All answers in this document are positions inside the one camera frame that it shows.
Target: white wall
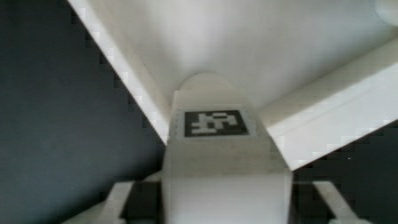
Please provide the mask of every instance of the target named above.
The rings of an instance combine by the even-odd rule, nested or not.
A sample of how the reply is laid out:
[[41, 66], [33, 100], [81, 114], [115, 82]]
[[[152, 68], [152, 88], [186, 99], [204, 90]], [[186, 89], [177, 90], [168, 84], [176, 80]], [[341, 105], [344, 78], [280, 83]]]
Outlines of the white wall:
[[[394, 38], [396, 30], [376, 16], [373, 0], [69, 2], [163, 140], [172, 92], [190, 75], [204, 71], [218, 73], [261, 108], [270, 102], [277, 105], [277, 99]], [[302, 98], [323, 98], [319, 93], [311, 94], [316, 90], [307, 91]], [[330, 117], [316, 128], [302, 125], [300, 128], [311, 128], [300, 131], [300, 122], [291, 124], [275, 115], [280, 110], [271, 113], [268, 119], [277, 122], [266, 123], [270, 134], [289, 166], [296, 168], [350, 142], [335, 142], [337, 136], [359, 136], [350, 129], [357, 123], [350, 117], [346, 120]], [[286, 137], [286, 131], [277, 131], [284, 122], [287, 127], [295, 126], [287, 131], [291, 137]], [[319, 137], [319, 129], [332, 128], [335, 122], [355, 124], [346, 132], [325, 131]]]
[[259, 113], [296, 169], [398, 119], [398, 39]]

